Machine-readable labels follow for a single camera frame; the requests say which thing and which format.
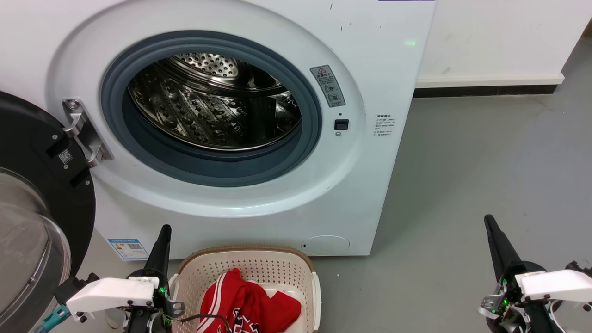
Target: basket rim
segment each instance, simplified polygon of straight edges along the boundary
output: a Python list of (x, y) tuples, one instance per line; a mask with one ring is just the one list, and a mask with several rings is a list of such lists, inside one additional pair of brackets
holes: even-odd
[(232, 245), (232, 246), (217, 246), (213, 248), (206, 248), (201, 249), (197, 252), (194, 252), (187, 258), (185, 258), (180, 266), (177, 274), (181, 275), (183, 269), (195, 258), (200, 257), (206, 254), (213, 254), (213, 253), (222, 253), (222, 252), (239, 252), (239, 251), (272, 251), (272, 252), (284, 252), (297, 255), (300, 257), (306, 264), (308, 265), (310, 272), (315, 273), (316, 270), (314, 269), (313, 262), (310, 260), (308, 256), (306, 256), (302, 251), (299, 251), (294, 248), (289, 248), (286, 246), (270, 246), (270, 245)]

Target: white wall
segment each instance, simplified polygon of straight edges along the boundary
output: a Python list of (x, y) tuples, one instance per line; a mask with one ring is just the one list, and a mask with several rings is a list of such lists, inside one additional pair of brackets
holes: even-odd
[(560, 84), (592, 0), (436, 0), (418, 88)]

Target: washing machine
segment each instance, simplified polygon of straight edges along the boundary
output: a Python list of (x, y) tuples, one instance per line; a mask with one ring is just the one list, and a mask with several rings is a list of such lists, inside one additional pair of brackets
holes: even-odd
[(368, 255), (434, 1), (21, 0), (0, 167), (69, 244)]

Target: white stripe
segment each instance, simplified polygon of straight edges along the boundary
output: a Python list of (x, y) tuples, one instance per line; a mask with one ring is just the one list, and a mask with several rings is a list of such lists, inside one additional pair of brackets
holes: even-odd
[[(218, 311), (220, 310), (220, 303), (222, 300), (222, 296), (221, 296), (222, 282), (224, 281), (225, 276), (226, 276), (226, 273), (222, 274), (218, 278), (218, 281), (216, 281), (215, 291), (214, 291), (214, 299), (213, 299), (212, 305), (210, 306), (210, 310), (207, 313), (209, 315), (217, 315)], [(204, 333), (205, 330), (208, 329), (208, 327), (210, 327), (210, 325), (214, 322), (214, 320), (216, 320), (216, 318), (208, 318), (208, 319), (202, 321), (197, 328), (197, 333)]]

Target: beige plastic basket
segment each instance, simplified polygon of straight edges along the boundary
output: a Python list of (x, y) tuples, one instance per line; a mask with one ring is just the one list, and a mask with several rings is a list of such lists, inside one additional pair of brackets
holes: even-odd
[[(300, 317), (286, 333), (316, 333), (321, 317), (321, 288), (313, 263), (302, 252), (272, 246), (225, 246), (198, 251), (181, 263), (170, 281), (173, 299), (185, 302), (183, 317), (200, 312), (205, 291), (224, 272), (238, 268), (273, 295), (282, 290), (302, 304)], [(175, 333), (195, 333), (199, 320), (175, 322)]]

